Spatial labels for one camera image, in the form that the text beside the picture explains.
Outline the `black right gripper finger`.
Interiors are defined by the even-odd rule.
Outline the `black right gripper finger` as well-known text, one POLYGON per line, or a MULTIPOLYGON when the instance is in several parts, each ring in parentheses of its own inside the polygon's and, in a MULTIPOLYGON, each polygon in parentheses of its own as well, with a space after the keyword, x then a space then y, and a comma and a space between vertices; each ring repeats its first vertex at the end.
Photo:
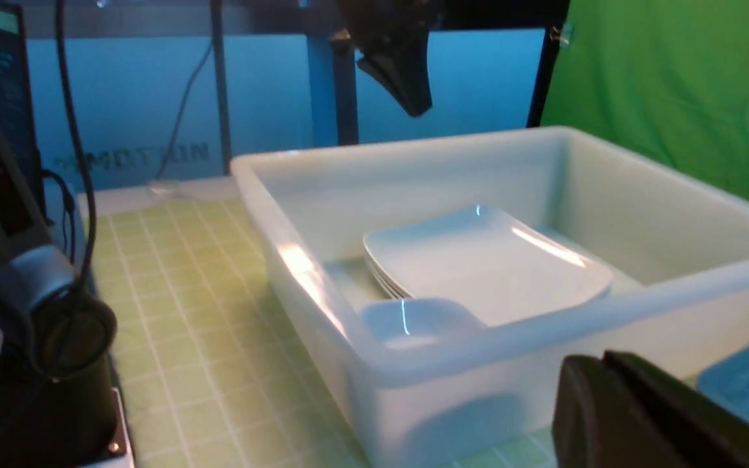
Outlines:
POLYGON ((629 352, 564 358, 551 435, 558 467, 749 467, 749 422, 629 352))

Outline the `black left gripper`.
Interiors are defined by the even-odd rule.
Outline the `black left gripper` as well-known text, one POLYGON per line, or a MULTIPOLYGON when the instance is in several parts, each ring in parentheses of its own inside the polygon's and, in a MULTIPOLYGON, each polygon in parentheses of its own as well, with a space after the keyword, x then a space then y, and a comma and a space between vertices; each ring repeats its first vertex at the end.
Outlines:
POLYGON ((411 118, 433 107, 429 33, 445 17, 445 1, 337 1, 336 53, 362 53, 358 68, 380 83, 411 118))

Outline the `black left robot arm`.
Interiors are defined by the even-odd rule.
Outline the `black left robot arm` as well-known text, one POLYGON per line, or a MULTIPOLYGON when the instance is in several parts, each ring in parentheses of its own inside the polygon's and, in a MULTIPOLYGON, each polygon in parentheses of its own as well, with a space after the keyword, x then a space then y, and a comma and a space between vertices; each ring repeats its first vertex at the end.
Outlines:
POLYGON ((51 236, 0 125, 0 467, 89 467, 128 455, 108 353, 117 319, 51 236))

